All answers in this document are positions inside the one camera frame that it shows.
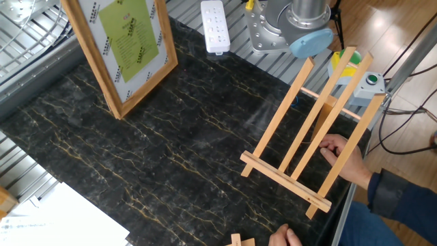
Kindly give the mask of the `person's left hand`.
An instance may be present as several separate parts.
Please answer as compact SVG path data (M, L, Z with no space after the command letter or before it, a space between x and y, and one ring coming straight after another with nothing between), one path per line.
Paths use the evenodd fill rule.
M270 235L268 246L302 246L300 239L287 223Z

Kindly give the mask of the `person's right hand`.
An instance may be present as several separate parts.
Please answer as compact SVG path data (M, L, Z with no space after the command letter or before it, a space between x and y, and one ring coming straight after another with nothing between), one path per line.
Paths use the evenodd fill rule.
M347 139L338 134L327 134L320 142L322 156L333 166L347 144ZM361 151L356 146L339 174L343 179L368 190L373 173L365 166Z

